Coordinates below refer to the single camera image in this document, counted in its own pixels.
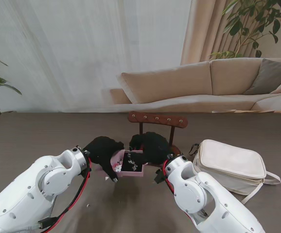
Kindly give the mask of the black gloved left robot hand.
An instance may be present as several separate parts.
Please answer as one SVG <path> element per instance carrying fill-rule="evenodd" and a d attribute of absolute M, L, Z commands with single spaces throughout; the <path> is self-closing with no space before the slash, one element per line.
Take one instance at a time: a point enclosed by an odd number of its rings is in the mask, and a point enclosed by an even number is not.
<path fill-rule="evenodd" d="M 123 149 L 122 142 L 116 142 L 107 136 L 99 136 L 87 144 L 83 151 L 88 151 L 90 160 L 100 165 L 108 177 L 116 183 L 118 176 L 112 168 L 111 158 L 116 152 Z"/>

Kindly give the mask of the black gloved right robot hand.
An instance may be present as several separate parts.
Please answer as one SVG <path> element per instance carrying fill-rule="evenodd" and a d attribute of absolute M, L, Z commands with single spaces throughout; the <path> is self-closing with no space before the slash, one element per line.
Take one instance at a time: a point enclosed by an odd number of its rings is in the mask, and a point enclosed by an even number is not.
<path fill-rule="evenodd" d="M 133 150 L 143 151 L 143 153 L 131 154 L 131 159 L 138 164 L 149 163 L 160 166 L 167 160 L 168 154 L 173 153 L 166 138 L 155 132 L 132 136 L 129 146 Z"/>

